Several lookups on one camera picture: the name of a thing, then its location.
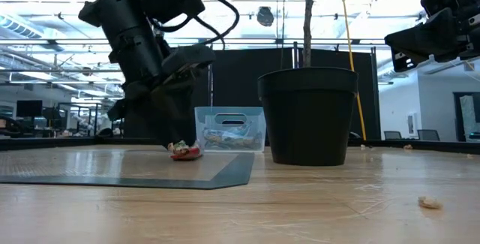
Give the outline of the clear plastic container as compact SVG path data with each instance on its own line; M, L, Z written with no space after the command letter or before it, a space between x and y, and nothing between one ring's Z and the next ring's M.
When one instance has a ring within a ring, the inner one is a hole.
M196 107L196 139L200 147L207 152L262 152L266 144L266 120L262 107ZM203 131L205 128L226 128L249 125L252 137L262 133L264 147L262 151L246 149L206 149Z

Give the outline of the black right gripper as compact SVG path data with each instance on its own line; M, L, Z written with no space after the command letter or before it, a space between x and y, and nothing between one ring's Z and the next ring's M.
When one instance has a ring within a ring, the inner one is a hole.
M457 0L458 30L464 36L461 59L480 56L480 0ZM394 71L408 71L430 59L456 58L456 20L451 8L444 8L418 24L385 36L391 47Z

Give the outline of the black partition panel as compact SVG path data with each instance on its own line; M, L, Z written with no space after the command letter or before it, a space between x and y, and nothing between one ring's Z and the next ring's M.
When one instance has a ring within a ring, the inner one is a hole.
M292 47L252 50L216 50L216 61L196 80L192 94L194 107L260 107L258 78L264 74L293 66L295 50ZM333 50L311 51L313 67L350 68L353 59L358 74L358 93L361 109L353 102L350 130L379 140L380 109L377 85L377 67L370 52L353 53Z

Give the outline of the red granola bar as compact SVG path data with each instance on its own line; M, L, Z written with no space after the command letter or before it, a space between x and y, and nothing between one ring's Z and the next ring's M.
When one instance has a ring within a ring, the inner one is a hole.
M167 149L171 151L170 157L174 161L192 161L202 156L198 142L189 146L182 140L177 143L170 143Z

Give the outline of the green plant in black pot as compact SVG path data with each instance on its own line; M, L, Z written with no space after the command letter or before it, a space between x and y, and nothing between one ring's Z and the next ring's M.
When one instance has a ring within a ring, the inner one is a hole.
M346 158L359 76L353 69L312 66L314 0L304 3L303 65L261 76L259 99L274 162L338 166Z

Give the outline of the large beige crumb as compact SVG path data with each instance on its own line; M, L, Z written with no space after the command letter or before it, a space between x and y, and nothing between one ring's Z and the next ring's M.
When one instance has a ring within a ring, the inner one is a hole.
M433 197L418 197L418 205L425 209L442 209L443 204Z

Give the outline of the black aluminium frame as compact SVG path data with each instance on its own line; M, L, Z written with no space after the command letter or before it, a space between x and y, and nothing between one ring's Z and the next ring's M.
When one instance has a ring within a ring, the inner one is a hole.
M0 151L43 149L55 147L90 146L90 145L157 145L155 140L142 138L111 137L64 137L64 138L16 138L0 139ZM442 142L420 140L350 140L348 146L372 146L386 148L403 148L411 145L414 149L438 152L453 152L480 155L480 143Z

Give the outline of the dark framed door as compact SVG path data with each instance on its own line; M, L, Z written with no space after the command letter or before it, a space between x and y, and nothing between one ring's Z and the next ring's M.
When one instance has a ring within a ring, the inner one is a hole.
M480 92L455 92L454 108L457 140L480 143Z

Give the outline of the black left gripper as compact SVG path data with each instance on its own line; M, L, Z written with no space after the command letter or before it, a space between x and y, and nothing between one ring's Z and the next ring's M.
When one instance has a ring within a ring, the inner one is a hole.
M214 60L203 44L170 48L154 34L140 0L86 2L79 18L103 29L112 51L109 60L119 64L125 82L124 98L109 110L111 120L126 116L126 136L168 143L195 143L192 94L200 71ZM169 119L169 132L164 120Z

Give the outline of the clear mat with grey border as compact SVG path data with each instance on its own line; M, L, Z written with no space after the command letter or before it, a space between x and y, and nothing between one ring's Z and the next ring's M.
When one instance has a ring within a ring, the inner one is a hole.
M249 182L252 152L174 161L156 146L78 146L0 152L1 184L218 189Z

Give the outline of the black computer monitor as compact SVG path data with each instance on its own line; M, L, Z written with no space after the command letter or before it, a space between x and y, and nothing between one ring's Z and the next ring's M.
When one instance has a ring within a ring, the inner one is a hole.
M18 100L16 102L16 117L42 116L42 100Z

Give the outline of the round black ceiling fixture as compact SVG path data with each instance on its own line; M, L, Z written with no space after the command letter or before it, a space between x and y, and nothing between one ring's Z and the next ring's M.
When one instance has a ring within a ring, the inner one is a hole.
M256 20L261 26L271 27L275 21L271 8L266 6L259 7Z

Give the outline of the black workstation frames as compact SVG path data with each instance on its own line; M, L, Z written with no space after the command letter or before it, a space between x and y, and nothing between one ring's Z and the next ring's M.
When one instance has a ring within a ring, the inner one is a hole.
M107 113L112 103L62 102L45 107L42 117L54 137L93 137L124 135L123 119L110 120Z

